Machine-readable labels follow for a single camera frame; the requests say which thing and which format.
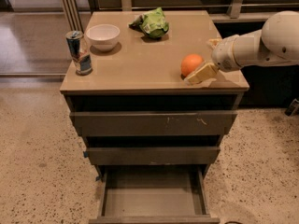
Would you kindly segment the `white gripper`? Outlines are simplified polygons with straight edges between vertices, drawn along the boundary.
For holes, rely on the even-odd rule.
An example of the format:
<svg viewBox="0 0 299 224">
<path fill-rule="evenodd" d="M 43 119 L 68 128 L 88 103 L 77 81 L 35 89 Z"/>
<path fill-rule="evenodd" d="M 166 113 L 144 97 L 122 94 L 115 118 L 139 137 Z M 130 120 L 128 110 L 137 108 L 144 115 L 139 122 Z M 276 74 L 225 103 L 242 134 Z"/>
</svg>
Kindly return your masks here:
<svg viewBox="0 0 299 224">
<path fill-rule="evenodd" d="M 189 73 L 184 82 L 188 85 L 199 84 L 217 75 L 219 69 L 222 72 L 240 70 L 234 56 L 234 42 L 239 35 L 224 38 L 210 38 L 206 42 L 213 49 L 211 58 L 213 62 L 203 62 L 194 71 Z"/>
</svg>

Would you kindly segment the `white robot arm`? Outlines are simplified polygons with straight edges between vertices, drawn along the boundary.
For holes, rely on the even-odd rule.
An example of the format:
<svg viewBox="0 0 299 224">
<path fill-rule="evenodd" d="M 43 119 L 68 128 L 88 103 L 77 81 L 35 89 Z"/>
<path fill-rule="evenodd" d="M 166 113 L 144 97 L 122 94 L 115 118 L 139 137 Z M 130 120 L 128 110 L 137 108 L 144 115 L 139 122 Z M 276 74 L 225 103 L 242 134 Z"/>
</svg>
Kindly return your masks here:
<svg viewBox="0 0 299 224">
<path fill-rule="evenodd" d="M 299 13 L 281 11 L 263 28 L 244 35 L 215 40 L 211 59 L 202 62 L 185 78 L 188 85 L 214 78 L 220 71 L 234 72 L 247 66 L 289 66 L 299 64 Z"/>
</svg>

